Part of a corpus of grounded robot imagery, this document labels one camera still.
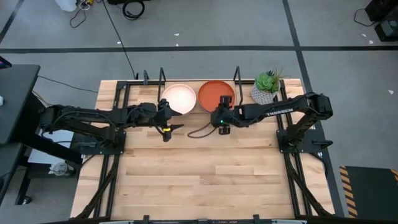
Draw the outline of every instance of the succulent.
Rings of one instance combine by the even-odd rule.
[[[261,73],[256,78],[256,86],[259,90],[275,93],[279,90],[279,80],[281,78],[282,75],[275,68],[273,70],[269,70],[268,72]]]

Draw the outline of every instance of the yellow black hazard stripe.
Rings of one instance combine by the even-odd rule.
[[[398,184],[398,171],[392,169],[391,172],[394,174],[394,177],[396,178]]]
[[[341,176],[341,181],[343,183],[344,194],[346,196],[349,217],[356,218],[358,216],[358,213],[355,207],[353,189],[351,188],[348,171],[345,166],[340,167],[340,176]]]

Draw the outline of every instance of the terracotta plate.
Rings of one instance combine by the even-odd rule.
[[[184,84],[174,84],[164,90],[162,99],[170,103],[170,107],[181,114],[186,114],[193,109],[197,102],[195,91]]]
[[[220,96],[232,96],[230,106],[234,105],[235,92],[230,85],[219,80],[208,81],[199,89],[199,104],[208,112],[213,112],[220,103]]]

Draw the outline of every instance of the wooden table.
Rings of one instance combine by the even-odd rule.
[[[187,81],[184,83],[196,92],[205,83]],[[112,108],[116,82],[101,82],[96,108]],[[179,82],[166,82],[165,87],[174,83]],[[236,90],[239,100],[238,86],[232,81],[227,83]],[[299,79],[285,79],[285,85],[288,97],[303,94]],[[243,85],[243,103],[253,103],[250,90],[251,85]],[[157,103],[157,86],[131,87],[129,105],[142,102]],[[292,113],[293,122],[302,115]],[[286,127],[285,116],[282,117]],[[173,132],[169,142],[162,142],[154,128],[126,130],[126,150],[119,163],[112,220],[142,220],[144,215],[150,215],[151,220],[250,219],[254,214],[260,218],[294,217],[284,159],[275,133],[276,117],[249,128],[231,127],[231,134],[226,136],[215,132],[203,139],[187,137],[188,132],[203,127],[209,120],[210,114],[197,103],[189,114],[169,121],[185,124]],[[333,213],[322,163],[309,154],[301,154],[301,158],[308,188]],[[82,168],[71,217],[78,215],[96,192],[102,161],[103,156],[95,156]],[[303,214],[303,200],[299,188],[296,189]],[[106,192],[102,215],[107,195]]]

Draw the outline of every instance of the gray floor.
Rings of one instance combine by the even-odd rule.
[[[17,0],[0,1],[0,29]],[[353,22],[354,11],[369,0],[289,0],[301,46],[397,45],[380,42],[372,27]],[[293,46],[280,0],[152,0],[142,18],[127,21],[108,5],[126,47],[271,45]],[[61,11],[54,1],[25,0],[1,49],[67,49],[120,47],[101,4],[86,12],[87,20],[72,29],[75,12]],[[369,20],[360,12],[358,19]],[[276,66],[291,78],[302,78],[294,51],[128,52],[136,72],[151,78],[163,67],[168,78],[229,78],[237,65],[243,77]],[[36,63],[40,75],[97,90],[100,80],[132,79],[124,53],[2,54],[12,63]],[[313,90],[331,98],[334,117],[323,122],[333,167],[365,166],[398,169],[394,137],[398,53],[394,51],[304,52]],[[49,103],[94,108],[96,94],[38,79],[35,91]],[[33,181],[30,205],[15,206],[23,172],[16,174],[0,207],[1,223],[66,220],[76,180]]]

